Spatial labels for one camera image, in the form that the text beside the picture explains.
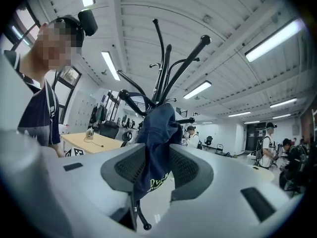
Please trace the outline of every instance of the window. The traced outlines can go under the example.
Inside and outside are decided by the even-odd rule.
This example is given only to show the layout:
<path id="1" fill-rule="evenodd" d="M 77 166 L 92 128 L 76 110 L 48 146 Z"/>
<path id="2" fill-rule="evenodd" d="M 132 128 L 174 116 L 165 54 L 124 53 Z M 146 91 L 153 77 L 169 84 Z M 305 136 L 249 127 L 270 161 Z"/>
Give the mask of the window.
<path id="1" fill-rule="evenodd" d="M 107 109 L 107 116 L 106 120 L 113 121 L 115 118 L 115 114 L 117 113 L 118 107 L 119 107 L 119 96 L 118 92 L 115 91 L 109 91 L 108 92 L 108 99 L 106 102 L 106 109 Z"/>
<path id="2" fill-rule="evenodd" d="M 28 3 L 21 4 L 13 13 L 1 36 L 1 48 L 25 55 L 32 48 L 39 30 L 40 23 L 33 15 Z"/>
<path id="3" fill-rule="evenodd" d="M 55 93 L 59 102 L 59 123 L 64 122 L 70 97 L 73 94 L 80 76 L 80 72 L 73 66 L 65 67 L 56 76 Z"/>

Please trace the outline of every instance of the wooden table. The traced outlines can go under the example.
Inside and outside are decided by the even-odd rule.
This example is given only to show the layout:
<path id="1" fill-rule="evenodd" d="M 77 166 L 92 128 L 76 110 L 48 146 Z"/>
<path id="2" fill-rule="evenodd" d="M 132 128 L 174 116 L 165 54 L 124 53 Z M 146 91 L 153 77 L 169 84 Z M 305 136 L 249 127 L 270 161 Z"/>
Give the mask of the wooden table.
<path id="1" fill-rule="evenodd" d="M 248 167 L 254 170 L 254 172 L 257 173 L 262 178 L 262 180 L 264 181 L 274 180 L 274 174 L 270 170 L 264 169 L 258 166 L 253 166 L 253 165 L 248 165 Z"/>
<path id="2" fill-rule="evenodd" d="M 120 148 L 122 141 L 115 140 L 109 137 L 94 134 L 94 139 L 85 139 L 86 133 L 74 133 L 61 135 L 63 139 L 63 151 L 65 150 L 65 142 L 83 149 L 86 153 L 99 153 Z"/>

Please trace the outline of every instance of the black rectangular slot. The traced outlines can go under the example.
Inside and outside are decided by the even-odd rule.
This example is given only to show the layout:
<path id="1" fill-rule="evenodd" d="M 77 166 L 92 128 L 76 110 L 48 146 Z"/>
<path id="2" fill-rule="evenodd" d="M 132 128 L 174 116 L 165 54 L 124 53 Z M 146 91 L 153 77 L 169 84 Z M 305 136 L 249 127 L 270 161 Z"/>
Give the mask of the black rectangular slot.
<path id="1" fill-rule="evenodd" d="M 241 193 L 261 222 L 266 220 L 275 212 L 275 209 L 256 188 L 242 189 Z"/>
<path id="2" fill-rule="evenodd" d="M 82 167 L 83 164 L 77 162 L 77 163 L 73 163 L 73 164 L 69 164 L 69 165 L 66 165 L 66 166 L 63 166 L 65 171 L 71 171 L 71 170 L 74 170 L 74 169 L 77 169 L 77 168 L 80 168 Z"/>

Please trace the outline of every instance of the black chair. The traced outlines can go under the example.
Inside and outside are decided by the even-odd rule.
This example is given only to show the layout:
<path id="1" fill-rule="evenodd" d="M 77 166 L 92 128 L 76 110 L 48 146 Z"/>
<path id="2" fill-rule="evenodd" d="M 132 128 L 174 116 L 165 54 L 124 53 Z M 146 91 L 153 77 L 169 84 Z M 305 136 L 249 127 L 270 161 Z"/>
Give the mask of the black chair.
<path id="1" fill-rule="evenodd" d="M 176 80 L 182 75 L 182 73 L 186 70 L 186 68 L 190 65 L 192 61 L 200 61 L 198 57 L 196 57 L 200 51 L 207 45 L 211 43 L 211 38 L 208 35 L 203 35 L 200 39 L 200 42 L 198 45 L 194 48 L 194 50 L 188 55 L 186 59 L 182 59 L 179 61 L 176 61 L 173 63 L 171 66 L 169 66 L 169 60 L 170 60 L 170 53 L 172 51 L 172 46 L 171 44 L 167 45 L 166 47 L 166 52 L 164 53 L 164 43 L 163 43 L 163 38 L 159 29 L 159 21 L 157 19 L 153 20 L 153 23 L 155 25 L 155 28 L 158 33 L 158 39 L 161 47 L 161 63 L 153 63 L 150 64 L 150 68 L 154 66 L 158 66 L 158 79 L 156 81 L 154 91 L 152 98 L 149 99 L 143 89 L 130 77 L 126 76 L 122 70 L 117 70 L 117 73 L 125 79 L 127 82 L 129 82 L 134 88 L 136 88 L 139 92 L 128 92 L 127 90 L 122 89 L 119 92 L 119 97 L 121 100 L 125 101 L 126 104 L 130 106 L 130 108 L 133 109 L 137 114 L 140 116 L 145 117 L 148 112 L 150 112 L 151 109 L 154 109 L 166 102 L 173 101 L 176 102 L 176 99 L 167 99 L 168 93 L 170 92 L 171 88 L 175 84 Z M 178 68 L 176 73 L 171 77 L 171 72 L 172 70 L 177 66 L 181 64 L 181 66 Z M 135 96 L 141 96 L 144 100 L 144 105 L 145 105 L 145 110 L 141 111 L 137 104 L 132 100 L 132 97 Z M 177 121 L 179 124 L 186 124 L 186 123 L 194 123 L 195 119 L 194 118 L 189 118 L 189 119 L 183 119 Z M 140 217 L 140 220 L 143 223 L 143 228 L 145 230 L 150 230 L 151 225 L 146 221 L 144 218 L 142 211 L 141 211 L 141 206 L 140 206 L 140 201 L 136 200 L 135 202 L 135 207 L 137 210 L 137 213 Z"/>
<path id="2" fill-rule="evenodd" d="M 125 133 L 122 134 L 122 140 L 123 143 L 121 145 L 121 147 L 126 146 L 126 144 L 132 139 L 132 131 L 126 131 Z"/>
<path id="3" fill-rule="evenodd" d="M 109 137 L 115 139 L 119 131 L 119 127 L 113 121 L 106 121 L 104 124 L 100 125 L 101 136 Z"/>
<path id="4" fill-rule="evenodd" d="M 212 136 L 208 136 L 205 140 L 205 145 L 211 145 L 212 142 Z"/>

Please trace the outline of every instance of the office chair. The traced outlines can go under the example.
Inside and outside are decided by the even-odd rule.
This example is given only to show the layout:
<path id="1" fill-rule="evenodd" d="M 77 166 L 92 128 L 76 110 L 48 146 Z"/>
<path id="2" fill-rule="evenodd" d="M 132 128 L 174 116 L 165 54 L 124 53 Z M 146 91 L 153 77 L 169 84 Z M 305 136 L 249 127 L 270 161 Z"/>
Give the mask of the office chair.
<path id="1" fill-rule="evenodd" d="M 101 136 L 109 137 L 115 139 L 119 131 L 119 127 L 117 126 L 116 122 L 113 121 L 106 121 L 104 124 L 100 125 L 100 132 Z"/>
<path id="2" fill-rule="evenodd" d="M 123 140 L 123 143 L 121 145 L 121 147 L 124 147 L 126 146 L 126 144 L 132 139 L 132 132 L 129 130 L 129 131 L 126 131 L 125 133 L 122 134 L 122 140 Z"/>
<path id="3" fill-rule="evenodd" d="M 211 145 L 212 142 L 212 136 L 208 136 L 205 140 L 205 145 Z"/>

